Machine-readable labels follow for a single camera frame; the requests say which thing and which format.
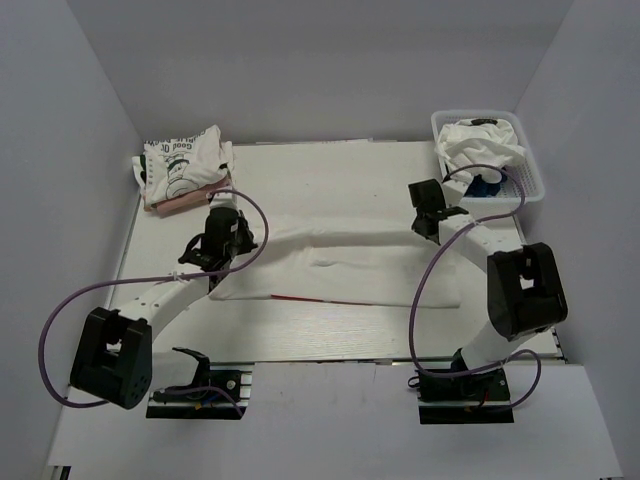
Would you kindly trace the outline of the white t-shirt with tag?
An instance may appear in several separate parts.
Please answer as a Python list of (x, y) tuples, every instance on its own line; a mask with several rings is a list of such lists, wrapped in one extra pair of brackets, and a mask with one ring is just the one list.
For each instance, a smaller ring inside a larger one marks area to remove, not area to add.
[(526, 162), (527, 153), (512, 124), (504, 119), (463, 119), (445, 124), (435, 151), (451, 170), (470, 166), (454, 174), (454, 178), (471, 183), (480, 176), (488, 184), (499, 184), (502, 174), (486, 165), (498, 169), (517, 167)]

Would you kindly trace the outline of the white logo t-shirt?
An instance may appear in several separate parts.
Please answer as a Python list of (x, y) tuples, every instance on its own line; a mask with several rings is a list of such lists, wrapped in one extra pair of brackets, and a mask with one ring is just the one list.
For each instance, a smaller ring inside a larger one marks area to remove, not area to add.
[[(213, 300), (286, 298), (375, 306), (411, 305), (437, 245), (392, 220), (275, 215), (250, 218), (267, 245), (261, 255), (211, 293)], [(443, 256), (419, 300), (424, 308), (457, 308), (456, 264)]]

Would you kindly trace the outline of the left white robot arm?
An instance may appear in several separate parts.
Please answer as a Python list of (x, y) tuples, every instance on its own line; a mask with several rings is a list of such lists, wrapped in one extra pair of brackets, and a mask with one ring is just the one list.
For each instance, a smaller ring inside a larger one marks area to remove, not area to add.
[(215, 207), (204, 232), (178, 259), (177, 279), (159, 281), (136, 299), (87, 316), (70, 374), (72, 387), (125, 409), (137, 406), (153, 379), (152, 344), (191, 304), (228, 276), (239, 255), (252, 252), (248, 222), (236, 207)]

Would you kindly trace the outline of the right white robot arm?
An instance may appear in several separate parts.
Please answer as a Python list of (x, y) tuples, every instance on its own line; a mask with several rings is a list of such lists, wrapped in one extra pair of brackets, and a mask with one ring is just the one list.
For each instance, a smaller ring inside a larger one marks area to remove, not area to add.
[[(438, 246), (411, 303), (409, 353), (418, 372), (451, 379), (459, 396), (472, 399), (486, 389), (486, 372), (523, 355), (525, 352), (518, 349), (521, 345), (566, 320), (568, 305), (554, 253), (542, 242), (511, 242), (488, 226), (515, 215), (515, 211), (476, 219), (464, 208), (449, 204), (444, 186), (435, 179), (412, 183), (408, 190), (416, 212), (413, 232)], [(488, 321), (456, 351), (450, 369), (437, 372), (420, 364), (414, 333), (423, 289), (449, 251), (463, 256), (486, 275)]]

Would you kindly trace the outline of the blue t-shirt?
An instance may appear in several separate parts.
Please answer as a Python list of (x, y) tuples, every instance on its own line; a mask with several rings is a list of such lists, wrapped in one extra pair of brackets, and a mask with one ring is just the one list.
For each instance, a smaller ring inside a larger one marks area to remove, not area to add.
[(471, 198), (491, 198), (498, 195), (502, 189), (502, 185), (507, 181), (505, 173), (500, 174), (497, 183), (489, 183), (483, 179), (481, 175), (475, 175), (469, 185), (465, 196)]

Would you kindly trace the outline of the folded printed white t-shirt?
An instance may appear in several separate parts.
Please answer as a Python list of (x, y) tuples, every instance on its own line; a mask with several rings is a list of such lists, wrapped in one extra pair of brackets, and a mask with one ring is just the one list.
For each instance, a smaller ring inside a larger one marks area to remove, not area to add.
[(189, 137), (147, 141), (131, 161), (146, 209), (226, 179), (235, 163), (233, 144), (221, 138), (217, 125)]

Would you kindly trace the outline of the white plastic basket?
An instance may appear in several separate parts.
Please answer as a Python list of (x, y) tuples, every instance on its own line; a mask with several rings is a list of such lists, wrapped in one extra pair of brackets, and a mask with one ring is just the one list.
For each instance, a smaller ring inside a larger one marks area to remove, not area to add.
[[(545, 189), (534, 159), (533, 152), (529, 145), (525, 131), (521, 122), (515, 114), (507, 111), (496, 110), (441, 110), (432, 114), (431, 126), (434, 134), (435, 146), (436, 140), (441, 128), (445, 124), (455, 123), (463, 119), (504, 119), (510, 122), (518, 136), (520, 144), (526, 149), (526, 162), (517, 167), (505, 167), (499, 173), (505, 173), (507, 181), (502, 185), (501, 191), (497, 196), (491, 198), (462, 198), (464, 206), (488, 206), (491, 208), (509, 207), (513, 208), (520, 202), (520, 196), (524, 195), (530, 203), (535, 203), (544, 198)], [(451, 173), (451, 170), (443, 160), (439, 158), (440, 169), (443, 175)], [(460, 181), (467, 188), (471, 183)]]

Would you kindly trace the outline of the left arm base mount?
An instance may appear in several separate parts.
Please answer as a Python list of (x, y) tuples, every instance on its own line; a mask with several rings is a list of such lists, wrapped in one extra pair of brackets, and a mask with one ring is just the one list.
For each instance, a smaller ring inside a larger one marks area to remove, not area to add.
[(251, 363), (216, 363), (183, 347), (155, 353), (146, 417), (239, 420), (249, 404), (253, 369)]

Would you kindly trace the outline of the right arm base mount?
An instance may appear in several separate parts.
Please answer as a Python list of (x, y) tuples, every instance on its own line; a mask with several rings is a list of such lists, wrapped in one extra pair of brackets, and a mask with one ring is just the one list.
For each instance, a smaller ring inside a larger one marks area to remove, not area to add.
[(460, 378), (416, 373), (407, 381), (418, 396), (421, 425), (511, 424), (511, 394), (503, 369)]

